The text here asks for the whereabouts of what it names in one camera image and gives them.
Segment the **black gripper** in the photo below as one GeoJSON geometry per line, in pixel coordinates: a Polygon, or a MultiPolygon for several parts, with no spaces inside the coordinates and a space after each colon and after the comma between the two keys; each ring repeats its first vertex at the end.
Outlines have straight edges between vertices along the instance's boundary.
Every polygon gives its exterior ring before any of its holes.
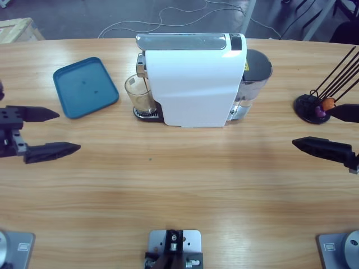
{"type": "MultiPolygon", "coordinates": [[[[326,113],[344,122],[359,122],[358,104],[342,104],[327,110],[326,113]]],[[[333,142],[318,137],[297,138],[292,140],[292,144],[314,157],[342,163],[349,168],[350,173],[358,174],[359,156],[352,151],[350,144],[333,142]]]]}
{"type": "Polygon", "coordinates": [[[59,114],[40,106],[6,106],[1,108],[1,157],[23,156],[25,164],[57,160],[81,149],[69,142],[27,146],[20,130],[23,122],[45,122],[59,114]]]}

